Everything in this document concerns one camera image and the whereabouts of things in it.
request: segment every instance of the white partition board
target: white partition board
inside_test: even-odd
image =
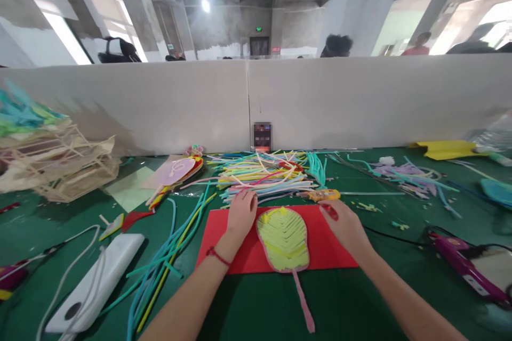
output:
[[[247,150],[243,60],[0,69],[36,101],[69,115],[92,140],[116,135],[124,155]]]
[[[459,139],[512,108],[512,55],[259,60],[251,124],[273,149],[393,147]]]

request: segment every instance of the yellow leaf craft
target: yellow leaf craft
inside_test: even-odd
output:
[[[270,266],[276,272],[293,274],[306,325],[314,333],[315,322],[297,276],[309,265],[306,223],[294,210],[281,207],[262,213],[256,229]]]

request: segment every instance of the ceiling light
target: ceiling light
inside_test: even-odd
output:
[[[203,11],[205,11],[206,13],[210,13],[210,3],[208,2],[208,0],[202,0],[201,7],[203,7]]]

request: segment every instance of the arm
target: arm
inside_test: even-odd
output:
[[[228,227],[215,251],[231,263],[254,223],[258,200],[242,191],[231,202]],[[228,266],[214,256],[205,258],[140,337],[140,341],[195,340]]]
[[[373,250],[359,217],[348,206],[340,200],[319,204],[329,205],[338,214],[335,220],[335,215],[320,208],[334,235],[375,284],[409,340],[467,341]]]

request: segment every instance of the red foam board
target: red foam board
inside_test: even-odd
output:
[[[258,208],[256,217],[276,207]],[[341,246],[326,223],[318,205],[297,205],[287,207],[295,210],[306,222],[308,230],[309,270],[358,267],[356,261]],[[206,251],[217,244],[228,224],[228,210],[212,210],[206,222],[203,242],[199,250],[196,268],[206,257]],[[245,238],[227,274],[272,273],[263,245],[258,239],[256,225]]]

